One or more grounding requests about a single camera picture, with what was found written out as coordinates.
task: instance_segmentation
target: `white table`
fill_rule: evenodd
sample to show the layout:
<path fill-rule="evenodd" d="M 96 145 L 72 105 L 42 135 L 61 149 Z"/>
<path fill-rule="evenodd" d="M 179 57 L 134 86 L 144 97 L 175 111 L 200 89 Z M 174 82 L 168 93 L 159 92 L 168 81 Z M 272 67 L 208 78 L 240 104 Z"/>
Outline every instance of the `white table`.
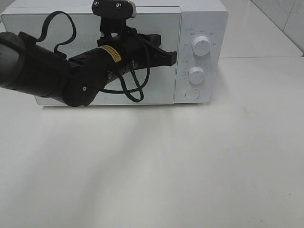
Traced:
<path fill-rule="evenodd" d="M 222 59 L 208 105 L 42 108 L 0 90 L 3 227 L 304 223 L 304 59 Z"/>

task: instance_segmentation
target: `white microwave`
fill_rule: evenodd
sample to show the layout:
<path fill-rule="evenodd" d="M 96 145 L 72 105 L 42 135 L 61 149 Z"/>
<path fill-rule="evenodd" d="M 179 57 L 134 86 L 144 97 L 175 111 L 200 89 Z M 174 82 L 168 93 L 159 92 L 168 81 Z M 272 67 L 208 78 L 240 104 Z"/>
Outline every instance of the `white microwave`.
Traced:
<path fill-rule="evenodd" d="M 215 69 L 228 20 L 228 12 L 220 0 L 133 0 L 137 17 L 127 25 L 143 34 L 160 34 L 161 48 L 177 51 L 174 66 L 151 69 L 150 81 L 143 89 L 145 99 L 137 105 L 161 105 L 177 103 L 207 103 L 210 101 Z M 17 0 L 1 15 L 7 31 L 18 34 L 24 31 L 35 37 L 47 15 L 60 10 L 71 15 L 77 37 L 60 51 L 68 57 L 96 47 L 100 37 L 100 18 L 92 14 L 92 0 Z M 48 38 L 40 43 L 53 50 L 58 42 L 70 37 L 72 29 L 65 17 L 52 21 Z M 145 70 L 137 72 L 139 81 L 145 79 Z M 134 87 L 131 75 L 126 83 Z M 119 90 L 118 80 L 106 89 Z M 63 105 L 52 98 L 36 97 L 39 105 Z M 124 95 L 99 93 L 91 105 L 136 105 Z"/>

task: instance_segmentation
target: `wall tile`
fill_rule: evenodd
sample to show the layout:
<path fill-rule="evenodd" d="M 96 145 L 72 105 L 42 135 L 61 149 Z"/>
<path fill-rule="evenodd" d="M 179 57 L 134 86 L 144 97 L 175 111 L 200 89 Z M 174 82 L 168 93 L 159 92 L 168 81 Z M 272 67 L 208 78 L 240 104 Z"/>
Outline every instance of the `wall tile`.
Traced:
<path fill-rule="evenodd" d="M 295 0 L 252 0 L 281 30 L 284 29 Z"/>
<path fill-rule="evenodd" d="M 296 0 L 284 33 L 304 51 L 304 0 Z"/>

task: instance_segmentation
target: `black cable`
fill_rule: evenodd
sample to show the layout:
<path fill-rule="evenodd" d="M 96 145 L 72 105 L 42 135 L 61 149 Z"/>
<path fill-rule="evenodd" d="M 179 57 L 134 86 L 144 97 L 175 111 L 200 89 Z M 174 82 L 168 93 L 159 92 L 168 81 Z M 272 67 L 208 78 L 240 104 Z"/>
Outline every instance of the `black cable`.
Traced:
<path fill-rule="evenodd" d="M 132 65 L 130 65 L 130 71 L 131 71 L 132 77 L 134 79 L 134 82 L 136 83 L 137 87 L 139 88 L 139 93 L 141 96 L 140 101 L 142 101 L 144 99 L 143 89 L 140 88 L 141 84 L 139 83 L 139 81 L 136 77 L 136 73 L 135 73 Z"/>
<path fill-rule="evenodd" d="M 146 61 L 147 61 L 147 74 L 146 74 L 146 79 L 145 81 L 143 82 L 142 85 L 138 86 L 137 89 L 131 89 L 131 90 L 128 90 L 129 93 L 135 93 L 135 92 L 140 92 L 140 90 L 142 90 L 148 83 L 149 81 L 149 78 L 150 78 L 150 56 L 149 56 L 149 50 L 146 46 L 146 44 L 143 42 L 142 40 L 142 37 L 140 37 L 136 32 L 134 32 L 132 29 L 130 29 L 128 27 L 128 30 L 136 37 L 136 39 L 142 44 L 144 50 L 145 50 L 145 53 L 146 53 Z M 119 90 L 108 90 L 108 89 L 102 89 L 100 90 L 101 92 L 103 93 L 108 93 L 108 94 L 125 94 L 125 91 L 122 90 L 122 91 L 119 91 Z"/>
<path fill-rule="evenodd" d="M 70 20 L 71 25 L 72 25 L 72 27 L 73 27 L 73 35 L 72 35 L 71 38 L 68 39 L 67 41 L 62 42 L 62 43 L 60 43 L 60 44 L 57 44 L 57 45 L 55 46 L 55 48 L 54 48 L 54 52 L 55 52 L 55 53 L 58 53 L 58 47 L 59 47 L 60 45 L 66 45 L 66 44 L 69 44 L 69 43 L 73 42 L 73 41 L 75 40 L 75 38 L 76 38 L 76 35 L 77 35 L 77 30 L 76 30 L 75 24 L 74 24 L 73 19 L 71 18 L 71 16 L 68 15 L 67 13 L 65 13 L 65 12 L 62 12 L 62 11 L 55 11 L 55 12 L 51 13 L 50 15 L 48 15 L 48 17 L 47 17 L 47 18 L 45 19 L 45 21 L 43 22 L 42 32 L 41 32 L 40 37 L 37 39 L 37 42 L 42 42 L 43 40 L 46 39 L 47 34 L 48 34 L 48 27 L 49 27 L 51 21 L 54 19 L 55 16 L 57 16 L 57 15 L 60 14 L 60 13 L 66 15 L 67 18 Z"/>
<path fill-rule="evenodd" d="M 133 76 L 133 79 L 134 79 L 136 85 L 137 85 L 138 87 L 140 87 L 140 84 L 139 84 L 139 82 L 138 82 L 138 80 L 137 80 L 137 77 L 136 77 L 136 74 L 135 74 L 134 70 L 133 70 L 133 69 L 130 69 L 130 70 L 131 70 L 131 73 L 132 73 L 132 76 Z M 124 94 L 125 94 L 131 101 L 136 102 L 136 103 L 139 103 L 139 102 L 141 102 L 141 101 L 144 99 L 144 94 L 143 94 L 143 90 L 142 90 L 142 89 L 139 88 L 139 92 L 140 92 L 141 97 L 140 97 L 140 99 L 137 99 L 136 97 L 132 96 L 131 93 L 129 92 L 129 90 L 128 90 L 126 84 L 125 84 L 124 77 L 123 77 L 121 74 L 117 73 L 117 72 L 113 72 L 113 74 L 116 75 L 116 76 L 118 77 L 118 79 L 120 80 L 120 83 L 121 83 L 121 85 L 122 85 Z"/>

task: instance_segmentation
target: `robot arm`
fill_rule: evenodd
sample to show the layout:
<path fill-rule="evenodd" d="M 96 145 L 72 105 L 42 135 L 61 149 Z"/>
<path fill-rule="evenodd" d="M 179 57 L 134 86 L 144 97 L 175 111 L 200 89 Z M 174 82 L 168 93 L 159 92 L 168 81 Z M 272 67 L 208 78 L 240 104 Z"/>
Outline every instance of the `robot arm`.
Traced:
<path fill-rule="evenodd" d="M 177 53 L 159 48 L 160 35 L 138 34 L 135 28 L 126 25 L 126 20 L 136 17 L 136 7 L 130 1 L 95 1 L 92 11 L 101 17 L 98 46 L 69 60 L 57 50 L 60 45 L 68 44 L 76 37 L 74 23 L 64 12 L 56 11 L 47 17 L 38 39 L 23 32 L 18 36 L 10 32 L 0 33 L 0 87 L 51 97 L 73 107 L 90 105 L 99 92 L 125 94 L 132 101 L 141 102 L 150 68 L 173 66 Z M 37 42 L 46 38 L 48 25 L 60 13 L 68 16 L 74 33 L 51 52 L 38 46 Z M 147 75 L 141 85 L 135 70 L 144 68 Z M 123 75 L 128 72 L 131 72 L 137 88 L 126 87 Z M 121 91 L 105 89 L 107 84 L 117 79 L 121 82 Z M 132 95 L 134 92 L 140 92 L 140 99 Z"/>

